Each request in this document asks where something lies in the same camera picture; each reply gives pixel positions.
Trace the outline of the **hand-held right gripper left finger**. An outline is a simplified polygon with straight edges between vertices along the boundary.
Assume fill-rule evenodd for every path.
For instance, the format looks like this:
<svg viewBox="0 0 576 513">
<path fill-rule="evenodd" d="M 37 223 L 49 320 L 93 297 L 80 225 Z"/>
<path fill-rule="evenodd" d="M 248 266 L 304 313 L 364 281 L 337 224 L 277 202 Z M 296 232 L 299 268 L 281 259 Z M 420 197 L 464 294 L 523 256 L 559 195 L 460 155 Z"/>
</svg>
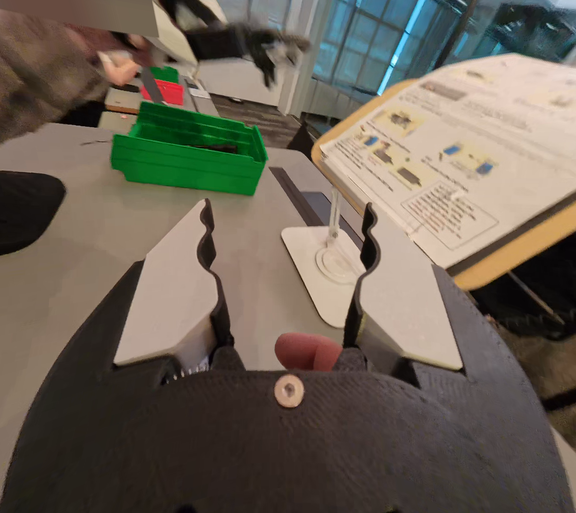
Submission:
<svg viewBox="0 0 576 513">
<path fill-rule="evenodd" d="M 233 346 L 219 276 L 210 200 L 200 200 L 145 260 L 128 310 L 114 364 L 169 357 L 182 373 L 209 367 L 215 351 Z"/>
</svg>

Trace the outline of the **white low partition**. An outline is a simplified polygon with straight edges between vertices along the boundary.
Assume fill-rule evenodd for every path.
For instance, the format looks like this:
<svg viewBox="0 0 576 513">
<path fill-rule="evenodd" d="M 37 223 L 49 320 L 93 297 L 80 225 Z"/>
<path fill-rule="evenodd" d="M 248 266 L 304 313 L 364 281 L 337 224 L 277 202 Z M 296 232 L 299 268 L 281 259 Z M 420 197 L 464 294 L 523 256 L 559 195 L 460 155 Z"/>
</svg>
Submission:
<svg viewBox="0 0 576 513">
<path fill-rule="evenodd" d="M 263 73 L 247 59 L 223 59 L 205 61 L 199 65 L 199 78 L 212 95 L 241 99 L 253 103 L 277 107 L 286 67 L 276 70 L 276 83 L 267 88 Z"/>
</svg>

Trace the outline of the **person's left forearm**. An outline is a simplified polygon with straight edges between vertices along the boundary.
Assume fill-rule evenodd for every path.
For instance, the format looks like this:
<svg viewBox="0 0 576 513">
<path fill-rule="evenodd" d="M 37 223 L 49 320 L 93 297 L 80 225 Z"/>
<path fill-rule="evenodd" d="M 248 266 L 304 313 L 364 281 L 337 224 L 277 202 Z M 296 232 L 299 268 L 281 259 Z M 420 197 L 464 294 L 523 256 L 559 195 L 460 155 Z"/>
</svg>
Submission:
<svg viewBox="0 0 576 513">
<path fill-rule="evenodd" d="M 63 23 L 1 10 L 1 143 L 58 122 L 109 87 Z"/>
</svg>

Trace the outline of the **black chair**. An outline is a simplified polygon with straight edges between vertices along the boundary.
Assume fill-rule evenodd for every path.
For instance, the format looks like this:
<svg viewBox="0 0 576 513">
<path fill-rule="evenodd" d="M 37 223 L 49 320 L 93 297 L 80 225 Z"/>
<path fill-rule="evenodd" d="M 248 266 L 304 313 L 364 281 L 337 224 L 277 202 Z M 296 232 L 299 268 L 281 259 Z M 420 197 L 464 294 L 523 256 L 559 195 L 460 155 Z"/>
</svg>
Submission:
<svg viewBox="0 0 576 513">
<path fill-rule="evenodd" d="M 312 149 L 316 140 L 316 132 L 311 129 L 308 123 L 302 122 L 286 149 L 297 151 L 312 161 Z"/>
</svg>

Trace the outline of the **black rounded object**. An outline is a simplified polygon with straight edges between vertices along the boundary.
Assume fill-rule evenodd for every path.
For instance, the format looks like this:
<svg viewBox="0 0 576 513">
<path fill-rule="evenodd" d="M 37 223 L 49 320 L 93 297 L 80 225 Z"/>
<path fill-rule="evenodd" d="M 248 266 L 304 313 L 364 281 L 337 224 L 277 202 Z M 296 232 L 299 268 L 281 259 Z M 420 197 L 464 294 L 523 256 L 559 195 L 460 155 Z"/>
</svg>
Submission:
<svg viewBox="0 0 576 513">
<path fill-rule="evenodd" d="M 66 193 L 64 183 L 51 175 L 1 171 L 1 255 L 38 241 Z"/>
</svg>

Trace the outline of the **person's right hand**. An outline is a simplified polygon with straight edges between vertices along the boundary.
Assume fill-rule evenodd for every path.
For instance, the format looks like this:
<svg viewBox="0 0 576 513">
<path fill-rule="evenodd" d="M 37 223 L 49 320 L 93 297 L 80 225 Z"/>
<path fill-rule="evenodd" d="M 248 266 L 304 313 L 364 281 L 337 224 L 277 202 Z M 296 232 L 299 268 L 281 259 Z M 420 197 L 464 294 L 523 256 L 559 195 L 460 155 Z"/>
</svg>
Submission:
<svg viewBox="0 0 576 513">
<path fill-rule="evenodd" d="M 343 351 L 326 336 L 284 333 L 275 343 L 275 355 L 286 370 L 329 372 Z"/>
</svg>

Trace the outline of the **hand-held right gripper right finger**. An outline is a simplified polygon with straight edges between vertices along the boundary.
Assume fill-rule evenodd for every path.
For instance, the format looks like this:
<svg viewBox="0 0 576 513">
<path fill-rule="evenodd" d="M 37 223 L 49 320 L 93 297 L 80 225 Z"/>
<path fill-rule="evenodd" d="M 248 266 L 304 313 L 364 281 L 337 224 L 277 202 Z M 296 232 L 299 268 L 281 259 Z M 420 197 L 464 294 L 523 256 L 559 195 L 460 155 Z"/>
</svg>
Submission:
<svg viewBox="0 0 576 513">
<path fill-rule="evenodd" d="M 369 202 L 361 264 L 346 316 L 343 348 L 356 348 L 381 372 L 392 355 L 458 372 L 464 368 L 432 261 Z"/>
</svg>

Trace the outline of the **flat wooden board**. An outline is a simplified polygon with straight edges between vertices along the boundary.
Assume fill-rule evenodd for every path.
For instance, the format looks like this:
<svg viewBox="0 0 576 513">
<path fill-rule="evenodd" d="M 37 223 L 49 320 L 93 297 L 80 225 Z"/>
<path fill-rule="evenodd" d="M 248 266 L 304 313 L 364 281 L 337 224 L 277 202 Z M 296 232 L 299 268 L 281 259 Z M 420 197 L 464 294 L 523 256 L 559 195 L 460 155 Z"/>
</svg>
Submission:
<svg viewBox="0 0 576 513">
<path fill-rule="evenodd" d="M 110 88 L 105 97 L 105 109 L 113 113 L 137 115 L 140 111 L 142 95 L 140 91 L 125 91 L 122 88 Z"/>
</svg>

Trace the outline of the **person's left hand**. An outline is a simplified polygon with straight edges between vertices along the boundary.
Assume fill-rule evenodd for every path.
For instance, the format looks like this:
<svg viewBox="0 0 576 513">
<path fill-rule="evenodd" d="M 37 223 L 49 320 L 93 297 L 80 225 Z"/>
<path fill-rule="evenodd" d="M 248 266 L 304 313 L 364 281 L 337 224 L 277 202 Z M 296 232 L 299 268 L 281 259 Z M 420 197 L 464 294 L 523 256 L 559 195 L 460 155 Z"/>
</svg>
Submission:
<svg viewBox="0 0 576 513">
<path fill-rule="evenodd" d="M 101 74 L 112 85 L 128 84 L 142 69 L 133 53 L 125 48 L 97 51 L 96 55 Z"/>
</svg>

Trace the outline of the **glass window wall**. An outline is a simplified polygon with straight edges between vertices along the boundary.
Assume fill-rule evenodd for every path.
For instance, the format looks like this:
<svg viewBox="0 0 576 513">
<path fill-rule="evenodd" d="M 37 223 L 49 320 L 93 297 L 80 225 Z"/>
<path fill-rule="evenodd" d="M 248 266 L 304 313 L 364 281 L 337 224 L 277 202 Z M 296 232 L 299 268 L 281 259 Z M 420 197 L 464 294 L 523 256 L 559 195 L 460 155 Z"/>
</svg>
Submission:
<svg viewBox="0 0 576 513">
<path fill-rule="evenodd" d="M 332 0 L 314 80 L 362 99 L 431 70 L 456 24 L 439 0 Z"/>
</svg>

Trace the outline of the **dark grey flat bar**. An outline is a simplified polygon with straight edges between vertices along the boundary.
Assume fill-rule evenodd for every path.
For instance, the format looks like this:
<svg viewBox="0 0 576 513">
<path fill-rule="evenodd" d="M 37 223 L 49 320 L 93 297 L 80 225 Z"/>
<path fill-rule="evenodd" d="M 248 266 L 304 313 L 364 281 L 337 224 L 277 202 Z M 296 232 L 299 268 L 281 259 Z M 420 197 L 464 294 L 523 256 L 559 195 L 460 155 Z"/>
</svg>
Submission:
<svg viewBox="0 0 576 513">
<path fill-rule="evenodd" d="M 148 92 L 149 99 L 152 102 L 155 104 L 166 104 L 150 68 L 142 68 L 140 71 L 140 82 Z"/>
</svg>

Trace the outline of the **green plastic bin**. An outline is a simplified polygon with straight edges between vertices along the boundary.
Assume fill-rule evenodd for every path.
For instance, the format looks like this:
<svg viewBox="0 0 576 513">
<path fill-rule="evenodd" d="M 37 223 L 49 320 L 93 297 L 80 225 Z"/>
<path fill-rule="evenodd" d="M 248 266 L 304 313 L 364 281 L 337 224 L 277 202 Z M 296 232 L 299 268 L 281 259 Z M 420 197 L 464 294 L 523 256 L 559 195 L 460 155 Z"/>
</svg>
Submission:
<svg viewBox="0 0 576 513">
<path fill-rule="evenodd" d="M 178 145 L 232 143 L 237 155 Z M 128 134 L 115 134 L 111 167 L 129 182 L 254 195 L 268 154 L 257 126 L 144 101 Z"/>
</svg>

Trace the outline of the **black power strip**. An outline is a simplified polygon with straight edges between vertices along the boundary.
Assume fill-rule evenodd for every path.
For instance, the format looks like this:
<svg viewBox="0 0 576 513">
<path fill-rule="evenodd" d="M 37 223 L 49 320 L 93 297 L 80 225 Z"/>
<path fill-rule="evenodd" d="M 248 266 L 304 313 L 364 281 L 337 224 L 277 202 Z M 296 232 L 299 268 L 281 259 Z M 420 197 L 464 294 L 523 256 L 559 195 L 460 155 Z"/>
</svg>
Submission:
<svg viewBox="0 0 576 513">
<path fill-rule="evenodd" d="M 239 153 L 238 146 L 232 143 L 210 143 L 210 144 L 190 144 L 184 143 L 178 145 L 180 147 L 193 149 L 196 151 L 204 150 L 209 152 L 217 152 L 229 155 L 237 155 Z"/>
</svg>

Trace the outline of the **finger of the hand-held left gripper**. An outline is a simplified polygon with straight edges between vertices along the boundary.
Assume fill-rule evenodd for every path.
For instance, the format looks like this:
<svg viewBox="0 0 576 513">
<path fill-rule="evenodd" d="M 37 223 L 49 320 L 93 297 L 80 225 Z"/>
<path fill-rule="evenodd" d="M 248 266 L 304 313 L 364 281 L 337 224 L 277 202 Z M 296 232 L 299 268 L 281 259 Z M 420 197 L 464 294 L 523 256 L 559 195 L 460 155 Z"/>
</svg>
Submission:
<svg viewBox="0 0 576 513">
<path fill-rule="evenodd" d="M 296 67 L 310 47 L 309 38 L 297 34 L 271 34 L 264 43 L 265 53 L 276 67 Z"/>
</svg>

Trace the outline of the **white stand base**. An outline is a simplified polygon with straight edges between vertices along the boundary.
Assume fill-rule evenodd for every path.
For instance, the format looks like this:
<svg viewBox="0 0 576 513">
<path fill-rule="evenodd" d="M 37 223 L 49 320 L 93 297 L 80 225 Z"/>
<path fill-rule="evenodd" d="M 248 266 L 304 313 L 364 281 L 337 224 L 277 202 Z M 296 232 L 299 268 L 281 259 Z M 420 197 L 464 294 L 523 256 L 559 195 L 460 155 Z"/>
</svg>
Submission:
<svg viewBox="0 0 576 513">
<path fill-rule="evenodd" d="M 331 191 L 327 226 L 285 228 L 282 241 L 321 319 L 335 329 L 346 322 L 356 283 L 364 274 L 361 250 L 341 227 L 342 195 Z"/>
</svg>

